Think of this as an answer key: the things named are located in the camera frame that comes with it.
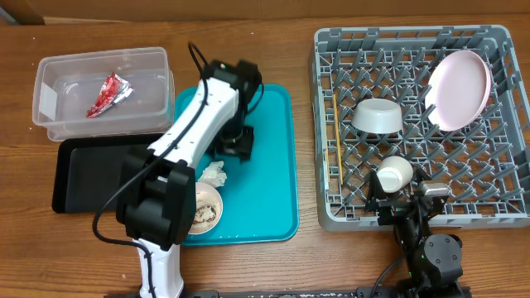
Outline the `cream white cup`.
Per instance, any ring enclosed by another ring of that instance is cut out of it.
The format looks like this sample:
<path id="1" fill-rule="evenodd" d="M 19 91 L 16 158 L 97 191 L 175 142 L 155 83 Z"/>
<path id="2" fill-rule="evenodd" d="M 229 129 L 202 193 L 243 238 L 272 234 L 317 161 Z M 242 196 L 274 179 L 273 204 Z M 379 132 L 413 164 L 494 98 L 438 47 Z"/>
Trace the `cream white cup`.
<path id="1" fill-rule="evenodd" d="M 400 156 L 390 156 L 379 165 L 377 176 L 386 193 L 395 193 L 411 182 L 412 164 Z"/>

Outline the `white tissue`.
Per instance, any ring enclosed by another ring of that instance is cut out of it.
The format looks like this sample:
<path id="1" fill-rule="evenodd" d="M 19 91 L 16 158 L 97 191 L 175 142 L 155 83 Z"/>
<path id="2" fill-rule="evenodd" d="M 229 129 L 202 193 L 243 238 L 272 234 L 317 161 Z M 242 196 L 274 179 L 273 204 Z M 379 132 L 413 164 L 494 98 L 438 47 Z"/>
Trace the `white tissue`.
<path id="1" fill-rule="evenodd" d="M 223 170 L 223 161 L 212 161 L 202 172 L 198 179 L 199 182 L 219 188 L 224 186 L 227 180 L 227 174 Z"/>

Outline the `pink bowl with food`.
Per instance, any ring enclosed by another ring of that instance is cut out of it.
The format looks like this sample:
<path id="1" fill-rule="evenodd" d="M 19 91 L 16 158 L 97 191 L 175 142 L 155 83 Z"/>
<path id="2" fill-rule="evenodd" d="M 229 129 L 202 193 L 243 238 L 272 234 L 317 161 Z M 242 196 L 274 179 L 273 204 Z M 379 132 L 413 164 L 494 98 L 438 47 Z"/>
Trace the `pink bowl with food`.
<path id="1" fill-rule="evenodd" d="M 223 200 L 213 186 L 202 182 L 195 183 L 196 211 L 189 234 L 200 235 L 209 232 L 220 221 L 224 206 Z"/>

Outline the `grey white bowl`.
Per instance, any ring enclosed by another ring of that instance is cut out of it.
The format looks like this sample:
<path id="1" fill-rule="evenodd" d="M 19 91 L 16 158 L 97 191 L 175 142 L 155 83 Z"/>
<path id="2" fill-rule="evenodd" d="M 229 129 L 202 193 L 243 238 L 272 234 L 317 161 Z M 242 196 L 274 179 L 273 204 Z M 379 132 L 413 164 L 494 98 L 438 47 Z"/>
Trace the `grey white bowl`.
<path id="1" fill-rule="evenodd" d="M 402 110 L 388 99 L 364 99 L 354 108 L 351 125 L 362 132 L 391 134 L 402 130 Z"/>

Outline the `pink round plate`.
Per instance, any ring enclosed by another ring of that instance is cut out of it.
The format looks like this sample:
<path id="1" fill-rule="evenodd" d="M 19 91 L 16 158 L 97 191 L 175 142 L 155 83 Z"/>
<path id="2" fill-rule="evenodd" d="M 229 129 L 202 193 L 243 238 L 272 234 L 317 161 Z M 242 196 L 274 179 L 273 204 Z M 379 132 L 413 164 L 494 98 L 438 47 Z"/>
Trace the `pink round plate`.
<path id="1" fill-rule="evenodd" d="M 429 121 L 444 132 L 472 123 L 483 111 L 492 88 L 489 68 L 470 50 L 448 55 L 433 70 L 425 105 Z"/>

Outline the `red silver wrapper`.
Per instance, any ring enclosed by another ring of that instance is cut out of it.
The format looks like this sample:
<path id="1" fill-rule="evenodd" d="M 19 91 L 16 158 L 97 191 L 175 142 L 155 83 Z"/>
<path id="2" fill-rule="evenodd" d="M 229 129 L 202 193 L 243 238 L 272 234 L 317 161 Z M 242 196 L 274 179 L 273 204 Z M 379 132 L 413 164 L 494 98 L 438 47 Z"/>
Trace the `red silver wrapper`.
<path id="1" fill-rule="evenodd" d="M 134 89 L 125 79 L 113 72 L 102 85 L 95 104 L 87 111 L 87 118 L 96 118 L 112 106 L 126 100 Z"/>

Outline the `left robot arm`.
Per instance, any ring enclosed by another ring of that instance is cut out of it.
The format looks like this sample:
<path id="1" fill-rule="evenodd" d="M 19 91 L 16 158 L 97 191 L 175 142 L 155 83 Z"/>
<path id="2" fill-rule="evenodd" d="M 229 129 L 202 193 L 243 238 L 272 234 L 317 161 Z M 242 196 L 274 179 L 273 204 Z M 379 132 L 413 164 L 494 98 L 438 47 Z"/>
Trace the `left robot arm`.
<path id="1" fill-rule="evenodd" d="M 254 63 L 219 60 L 200 67 L 194 98 L 171 128 L 145 149 L 125 156 L 116 219 L 139 254 L 141 297 L 178 297 L 184 288 L 177 263 L 195 217 L 195 169 L 213 153 L 250 158 L 253 128 L 248 105 L 263 84 Z"/>

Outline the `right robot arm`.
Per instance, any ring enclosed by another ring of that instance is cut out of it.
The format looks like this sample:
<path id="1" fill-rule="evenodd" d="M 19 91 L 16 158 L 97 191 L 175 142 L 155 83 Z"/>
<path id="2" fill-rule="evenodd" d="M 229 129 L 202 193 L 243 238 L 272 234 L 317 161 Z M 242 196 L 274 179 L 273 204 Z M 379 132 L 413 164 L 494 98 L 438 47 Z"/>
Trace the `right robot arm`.
<path id="1" fill-rule="evenodd" d="M 405 201 L 399 200 L 396 193 L 386 193 L 376 171 L 369 172 L 365 209 L 378 213 L 380 226 L 393 226 L 396 241 L 403 250 L 402 256 L 380 274 L 369 296 L 470 298 L 470 288 L 458 282 L 463 275 L 460 238 L 433 233 L 429 225 L 429 220 L 443 211 L 450 190 L 447 185 L 432 180 L 423 169 L 417 169 L 413 178 L 417 190 Z M 401 261 L 407 263 L 409 277 L 388 290 L 381 290 L 383 278 Z"/>

